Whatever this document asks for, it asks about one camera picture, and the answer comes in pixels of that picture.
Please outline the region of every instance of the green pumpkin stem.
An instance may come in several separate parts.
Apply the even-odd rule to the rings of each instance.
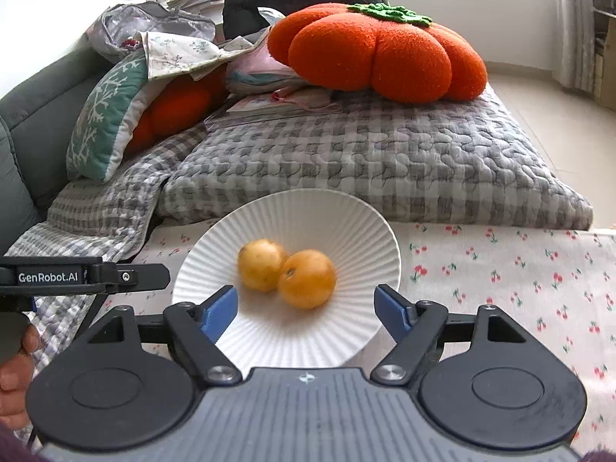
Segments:
[[[350,12],[364,14],[380,21],[399,22],[400,24],[413,24],[418,27],[429,27],[432,19],[426,15],[419,15],[401,5],[392,7],[385,3],[356,3],[347,7]]]

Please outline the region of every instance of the triangular cutout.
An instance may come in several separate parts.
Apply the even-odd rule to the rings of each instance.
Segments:
[[[509,326],[501,316],[490,316],[488,319],[488,340],[490,342],[509,342],[523,344],[526,339]]]
[[[88,342],[90,344],[110,344],[124,342],[124,322],[121,316],[111,319],[103,328],[98,330]]]

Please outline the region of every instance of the beige tile floor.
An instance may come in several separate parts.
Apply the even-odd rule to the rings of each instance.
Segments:
[[[555,82],[492,74],[490,83],[552,171],[593,205],[593,228],[616,223],[616,111]]]

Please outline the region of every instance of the ribbed white plate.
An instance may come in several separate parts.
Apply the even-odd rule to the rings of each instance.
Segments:
[[[336,267],[331,299],[305,311],[277,293],[241,285],[239,249],[254,239],[279,242],[289,255],[306,248]],[[192,248],[177,275],[173,303],[200,304],[223,285],[239,294],[238,315],[218,347],[244,374],[252,367],[339,367],[374,337],[375,287],[400,285],[400,251],[387,222],[370,205],[343,192],[295,189],[270,194],[216,223]]]

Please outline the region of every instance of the orange fruit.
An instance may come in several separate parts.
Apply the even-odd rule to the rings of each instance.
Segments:
[[[237,254],[237,269],[241,282],[260,292],[271,292],[288,255],[275,241],[256,239],[246,243]]]
[[[314,309],[324,304],[335,286],[336,269],[318,250],[302,250],[289,257],[278,281],[282,298],[300,309]]]

